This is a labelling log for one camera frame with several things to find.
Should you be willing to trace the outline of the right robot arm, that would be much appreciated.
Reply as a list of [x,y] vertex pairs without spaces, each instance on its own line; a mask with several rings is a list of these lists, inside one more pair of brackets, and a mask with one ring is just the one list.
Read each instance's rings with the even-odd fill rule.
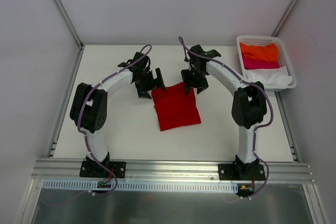
[[188,69],[181,71],[185,93],[194,88],[199,94],[208,88],[206,77],[218,80],[233,96],[232,117],[239,128],[239,146],[235,160],[224,173],[230,177],[248,179],[259,165],[255,156],[256,127],[267,113],[267,98],[261,82],[249,83],[237,71],[220,62],[221,54],[212,49],[205,51],[200,45],[184,48],[184,61]]

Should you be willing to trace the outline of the red t-shirt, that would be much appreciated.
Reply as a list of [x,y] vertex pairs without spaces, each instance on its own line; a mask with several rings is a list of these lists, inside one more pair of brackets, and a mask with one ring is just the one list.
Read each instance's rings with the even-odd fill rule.
[[167,87],[165,91],[156,88],[151,95],[161,131],[201,123],[194,91],[185,93],[184,83]]

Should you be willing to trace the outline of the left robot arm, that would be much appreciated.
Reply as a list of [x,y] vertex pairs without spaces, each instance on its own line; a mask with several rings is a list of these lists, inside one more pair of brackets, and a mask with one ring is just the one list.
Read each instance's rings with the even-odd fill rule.
[[118,65],[116,72],[105,77],[95,86],[80,83],[70,109],[70,118],[84,136],[87,156],[82,161],[80,177],[103,178],[117,174],[110,164],[110,155],[102,134],[108,115],[108,100],[122,88],[134,84],[139,98],[149,99],[150,91],[165,84],[160,68],[150,69],[147,54],[136,52],[132,59]]

